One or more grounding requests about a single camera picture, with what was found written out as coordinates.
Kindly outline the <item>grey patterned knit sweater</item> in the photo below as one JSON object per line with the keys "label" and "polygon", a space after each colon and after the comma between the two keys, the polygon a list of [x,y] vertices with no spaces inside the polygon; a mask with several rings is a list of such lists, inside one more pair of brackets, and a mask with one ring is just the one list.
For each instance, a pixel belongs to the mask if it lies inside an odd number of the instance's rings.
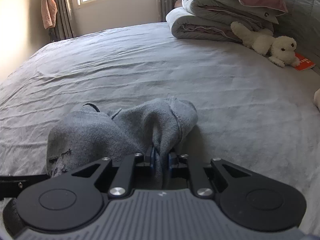
{"label": "grey patterned knit sweater", "polygon": [[103,157],[122,161],[126,155],[154,148],[155,176],[140,185],[162,189],[168,183],[169,152],[184,141],[197,121],[195,106],[177,98],[154,99],[106,112],[87,103],[50,130],[47,173],[55,177]]}

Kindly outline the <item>grey quilted headboard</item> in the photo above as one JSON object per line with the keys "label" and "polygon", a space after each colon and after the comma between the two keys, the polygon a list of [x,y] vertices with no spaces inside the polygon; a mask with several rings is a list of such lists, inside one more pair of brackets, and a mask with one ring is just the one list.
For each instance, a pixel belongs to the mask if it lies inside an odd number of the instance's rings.
{"label": "grey quilted headboard", "polygon": [[313,61],[319,73],[319,0],[284,0],[288,13],[278,16],[277,33],[297,42],[297,51]]}

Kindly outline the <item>orange book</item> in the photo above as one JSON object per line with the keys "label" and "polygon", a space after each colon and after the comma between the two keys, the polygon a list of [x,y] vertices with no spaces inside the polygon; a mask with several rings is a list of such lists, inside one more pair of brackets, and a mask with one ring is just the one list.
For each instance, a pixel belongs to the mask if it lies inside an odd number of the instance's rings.
{"label": "orange book", "polygon": [[303,55],[300,55],[299,53],[295,53],[295,56],[299,59],[299,65],[294,67],[297,71],[308,70],[316,65],[310,59],[304,57]]}

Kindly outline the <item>pink hanging towel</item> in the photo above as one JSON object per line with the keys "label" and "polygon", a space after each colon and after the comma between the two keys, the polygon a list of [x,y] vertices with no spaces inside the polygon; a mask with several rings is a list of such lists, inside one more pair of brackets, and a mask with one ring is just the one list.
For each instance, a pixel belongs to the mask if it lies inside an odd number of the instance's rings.
{"label": "pink hanging towel", "polygon": [[41,16],[45,29],[56,25],[57,5],[55,0],[41,0]]}

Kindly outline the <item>folded grey quilt stack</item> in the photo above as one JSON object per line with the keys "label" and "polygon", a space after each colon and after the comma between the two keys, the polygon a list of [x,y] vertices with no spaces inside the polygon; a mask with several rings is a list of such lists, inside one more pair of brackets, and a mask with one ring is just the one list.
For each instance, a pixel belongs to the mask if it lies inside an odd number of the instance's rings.
{"label": "folded grey quilt stack", "polygon": [[274,11],[246,7],[239,0],[181,0],[181,5],[167,14],[166,21],[176,38],[238,43],[241,40],[232,32],[232,22],[270,35],[278,23]]}

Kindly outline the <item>beige folded clothes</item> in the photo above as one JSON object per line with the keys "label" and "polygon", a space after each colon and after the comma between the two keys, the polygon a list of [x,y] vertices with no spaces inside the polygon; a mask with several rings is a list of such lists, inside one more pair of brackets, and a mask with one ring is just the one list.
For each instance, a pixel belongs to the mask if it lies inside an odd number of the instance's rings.
{"label": "beige folded clothes", "polygon": [[313,96],[313,103],[320,111],[320,89],[316,90]]}

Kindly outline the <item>grey bed sheet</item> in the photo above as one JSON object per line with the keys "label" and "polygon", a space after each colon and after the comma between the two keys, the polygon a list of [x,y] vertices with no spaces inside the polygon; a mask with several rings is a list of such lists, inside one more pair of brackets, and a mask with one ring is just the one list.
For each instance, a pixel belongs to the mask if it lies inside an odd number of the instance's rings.
{"label": "grey bed sheet", "polygon": [[1,174],[42,171],[51,127],[73,107],[127,109],[191,101],[199,120],[183,146],[301,191],[301,228],[319,234],[319,74],[279,68],[232,42],[178,40],[166,23],[48,44],[1,83]]}

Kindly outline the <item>white plush dog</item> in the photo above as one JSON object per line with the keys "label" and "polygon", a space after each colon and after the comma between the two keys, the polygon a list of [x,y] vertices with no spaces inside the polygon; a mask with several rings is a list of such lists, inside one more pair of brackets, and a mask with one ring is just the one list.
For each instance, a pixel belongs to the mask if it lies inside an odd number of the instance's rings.
{"label": "white plush dog", "polygon": [[275,65],[284,68],[286,65],[297,67],[300,60],[296,57],[295,50],[297,42],[288,36],[274,37],[269,29],[250,31],[240,22],[232,22],[231,30],[233,34],[242,40],[247,48],[253,49],[268,59]]}

